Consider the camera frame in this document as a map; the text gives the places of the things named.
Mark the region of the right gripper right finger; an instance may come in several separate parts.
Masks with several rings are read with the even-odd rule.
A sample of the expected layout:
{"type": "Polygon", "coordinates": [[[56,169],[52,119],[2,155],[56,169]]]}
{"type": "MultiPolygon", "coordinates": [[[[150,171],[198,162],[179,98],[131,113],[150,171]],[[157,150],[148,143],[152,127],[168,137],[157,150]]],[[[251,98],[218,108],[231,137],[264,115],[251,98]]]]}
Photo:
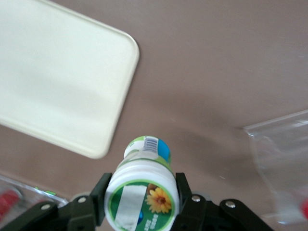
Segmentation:
{"type": "Polygon", "coordinates": [[[180,212],[173,231],[271,231],[271,228],[243,202],[222,200],[219,205],[192,193],[184,173],[176,173],[180,212]]]}

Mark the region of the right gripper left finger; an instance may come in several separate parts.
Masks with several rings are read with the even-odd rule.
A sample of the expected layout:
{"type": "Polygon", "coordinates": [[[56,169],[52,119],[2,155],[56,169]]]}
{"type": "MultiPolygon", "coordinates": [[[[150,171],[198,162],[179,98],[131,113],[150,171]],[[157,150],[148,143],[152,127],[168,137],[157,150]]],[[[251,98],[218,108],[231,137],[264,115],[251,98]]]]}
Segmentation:
{"type": "Polygon", "coordinates": [[[63,207],[42,201],[29,208],[2,231],[94,231],[104,218],[104,196],[112,173],[104,173],[89,195],[80,195],[63,207]]]}

